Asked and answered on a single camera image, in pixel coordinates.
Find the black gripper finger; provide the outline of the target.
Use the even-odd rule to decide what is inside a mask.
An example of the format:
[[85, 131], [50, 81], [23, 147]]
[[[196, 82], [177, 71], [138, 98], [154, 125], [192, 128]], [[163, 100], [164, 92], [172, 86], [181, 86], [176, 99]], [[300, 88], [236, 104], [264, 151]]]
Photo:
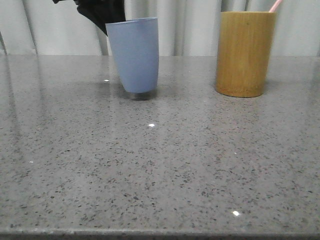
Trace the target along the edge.
[[93, 22], [106, 36], [106, 24], [126, 21], [124, 0], [74, 0], [79, 14]]

